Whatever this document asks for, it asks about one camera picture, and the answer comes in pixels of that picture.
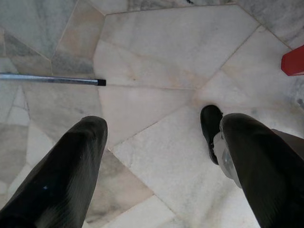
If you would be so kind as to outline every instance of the metal pole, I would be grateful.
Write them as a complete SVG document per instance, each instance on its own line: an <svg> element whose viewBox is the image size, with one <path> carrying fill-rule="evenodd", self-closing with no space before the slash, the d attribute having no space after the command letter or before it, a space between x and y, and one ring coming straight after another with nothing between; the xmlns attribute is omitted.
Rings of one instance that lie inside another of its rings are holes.
<svg viewBox="0 0 304 228"><path fill-rule="evenodd" d="M0 73L0 80L106 86L106 80L104 79L44 77L44 76L16 75L16 74L3 74L3 73Z"/></svg>

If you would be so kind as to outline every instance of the red object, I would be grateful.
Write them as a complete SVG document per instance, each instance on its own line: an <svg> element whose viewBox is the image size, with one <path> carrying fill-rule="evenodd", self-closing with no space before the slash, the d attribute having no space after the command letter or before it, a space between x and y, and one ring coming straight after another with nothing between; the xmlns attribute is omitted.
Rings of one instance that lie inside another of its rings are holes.
<svg viewBox="0 0 304 228"><path fill-rule="evenodd" d="M283 55L281 69L288 76L304 75L304 45Z"/></svg>

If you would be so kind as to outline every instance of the black rubber tip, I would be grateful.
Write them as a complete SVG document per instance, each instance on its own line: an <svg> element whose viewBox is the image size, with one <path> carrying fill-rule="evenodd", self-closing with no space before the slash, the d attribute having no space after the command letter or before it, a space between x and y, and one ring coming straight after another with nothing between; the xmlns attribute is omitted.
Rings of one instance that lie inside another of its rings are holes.
<svg viewBox="0 0 304 228"><path fill-rule="evenodd" d="M106 86L105 79L97 79L97 86Z"/></svg>

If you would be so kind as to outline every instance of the floor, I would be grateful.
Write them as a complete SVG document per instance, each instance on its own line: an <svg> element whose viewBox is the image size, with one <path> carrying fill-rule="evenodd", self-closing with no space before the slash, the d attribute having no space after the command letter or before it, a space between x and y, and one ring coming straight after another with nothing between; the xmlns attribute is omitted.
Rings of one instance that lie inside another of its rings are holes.
<svg viewBox="0 0 304 228"><path fill-rule="evenodd" d="M0 81L0 208L73 124L109 126L85 228L257 228L209 159L203 106L304 137L301 0L2 0L0 72L106 87Z"/></svg>

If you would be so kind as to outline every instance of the black shoe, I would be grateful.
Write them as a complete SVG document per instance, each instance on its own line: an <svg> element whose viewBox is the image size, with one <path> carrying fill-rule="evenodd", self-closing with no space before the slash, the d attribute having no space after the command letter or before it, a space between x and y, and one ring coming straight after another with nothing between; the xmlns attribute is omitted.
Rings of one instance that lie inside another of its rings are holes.
<svg viewBox="0 0 304 228"><path fill-rule="evenodd" d="M106 140L107 124L99 117L74 125L0 211L0 227L81 228Z"/></svg>
<svg viewBox="0 0 304 228"><path fill-rule="evenodd" d="M214 154L214 136L220 132L219 123L223 118L223 113L215 105L208 105L200 112L200 124L203 130L203 135L208 143L209 155L213 163L219 164L218 159Z"/></svg>

